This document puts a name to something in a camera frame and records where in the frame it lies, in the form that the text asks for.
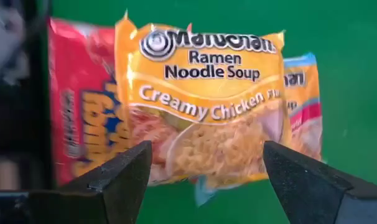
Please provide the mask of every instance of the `instant noodle block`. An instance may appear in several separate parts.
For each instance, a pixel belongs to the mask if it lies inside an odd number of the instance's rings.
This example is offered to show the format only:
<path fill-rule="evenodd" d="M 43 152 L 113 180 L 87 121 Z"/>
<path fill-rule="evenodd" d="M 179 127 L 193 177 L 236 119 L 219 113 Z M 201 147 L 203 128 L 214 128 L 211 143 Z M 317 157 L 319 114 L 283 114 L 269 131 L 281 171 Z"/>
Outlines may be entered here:
<path fill-rule="evenodd" d="M 285 127 L 283 45 L 283 33 L 116 25 L 124 129 L 129 146 L 152 141 L 151 183 L 264 174 L 263 142 Z"/>
<path fill-rule="evenodd" d="M 114 38 L 114 27 L 49 22 L 52 149 L 59 184 L 129 149 L 116 94 Z"/>

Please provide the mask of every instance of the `maruchan ramen package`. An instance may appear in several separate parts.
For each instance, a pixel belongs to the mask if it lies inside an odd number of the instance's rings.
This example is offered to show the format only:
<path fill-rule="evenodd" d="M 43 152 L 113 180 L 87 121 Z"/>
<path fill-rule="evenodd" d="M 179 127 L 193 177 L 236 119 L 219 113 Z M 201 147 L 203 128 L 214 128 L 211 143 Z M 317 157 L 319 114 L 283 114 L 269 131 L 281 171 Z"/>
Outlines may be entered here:
<path fill-rule="evenodd" d="M 321 160 L 319 73 L 312 53 L 284 60 L 284 86 L 292 138 L 287 147 Z"/>
<path fill-rule="evenodd" d="M 125 17 L 116 80 L 129 146 L 152 141 L 152 183 L 264 173 L 283 132 L 283 33 L 192 33 Z"/>
<path fill-rule="evenodd" d="M 50 20 L 52 150 L 59 184 L 129 149 L 116 94 L 114 38 L 114 27 Z"/>
<path fill-rule="evenodd" d="M 284 59 L 284 129 L 280 143 L 316 160 L 321 160 L 322 113 L 319 92 L 319 73 L 312 53 Z M 267 178 L 259 175 L 257 179 Z M 203 205 L 218 190 L 237 187 L 249 179 L 203 175 L 195 180 L 195 200 Z"/>

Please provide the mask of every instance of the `orange ramen packet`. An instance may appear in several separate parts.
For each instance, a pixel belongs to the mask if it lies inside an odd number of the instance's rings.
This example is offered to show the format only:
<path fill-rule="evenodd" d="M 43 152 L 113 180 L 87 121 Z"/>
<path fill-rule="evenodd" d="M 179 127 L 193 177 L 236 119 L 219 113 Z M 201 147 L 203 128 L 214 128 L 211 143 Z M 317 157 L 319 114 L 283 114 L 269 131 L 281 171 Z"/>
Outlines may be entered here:
<path fill-rule="evenodd" d="M 279 142 L 283 33 L 193 33 L 116 25 L 116 80 L 130 146 L 152 141 L 150 184 L 264 172 L 263 142 Z"/>

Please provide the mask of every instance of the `dark blurred object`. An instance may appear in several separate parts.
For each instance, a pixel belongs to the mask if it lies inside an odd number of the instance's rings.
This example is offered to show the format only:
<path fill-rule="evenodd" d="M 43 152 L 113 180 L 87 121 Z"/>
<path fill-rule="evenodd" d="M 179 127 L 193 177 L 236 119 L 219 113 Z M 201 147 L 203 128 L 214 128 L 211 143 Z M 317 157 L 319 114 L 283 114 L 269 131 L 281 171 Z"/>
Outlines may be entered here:
<path fill-rule="evenodd" d="M 263 157 L 291 224 L 377 224 L 377 185 L 272 141 Z"/>
<path fill-rule="evenodd" d="M 0 177 L 16 177 L 2 189 L 16 184 L 18 189 L 50 188 L 52 183 L 39 39 L 48 0 L 43 7 L 38 15 L 34 0 L 0 0 L 0 167 L 10 167 L 0 169 Z"/>
<path fill-rule="evenodd" d="M 0 192 L 0 224 L 135 223 L 151 161 L 144 141 L 58 190 Z"/>

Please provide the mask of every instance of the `yellow label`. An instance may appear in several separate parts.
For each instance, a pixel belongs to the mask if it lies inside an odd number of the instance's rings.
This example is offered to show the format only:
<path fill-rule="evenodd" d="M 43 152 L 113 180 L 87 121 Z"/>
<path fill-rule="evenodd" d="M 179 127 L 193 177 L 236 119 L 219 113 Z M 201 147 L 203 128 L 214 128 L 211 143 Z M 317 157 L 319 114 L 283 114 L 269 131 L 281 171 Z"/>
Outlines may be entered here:
<path fill-rule="evenodd" d="M 105 83 L 104 91 L 82 91 L 82 135 L 88 161 L 75 161 L 72 172 L 81 176 L 128 149 L 124 119 L 116 97 L 116 84 Z M 108 123 L 115 123 L 110 130 Z"/>
<path fill-rule="evenodd" d="M 284 75 L 285 96 L 290 113 L 311 99 L 320 98 L 317 65 L 289 67 Z"/>
<path fill-rule="evenodd" d="M 124 18 L 116 79 L 131 145 L 152 140 L 166 179 L 259 173 L 263 142 L 282 135 L 283 45 L 282 33 L 136 29 Z"/>

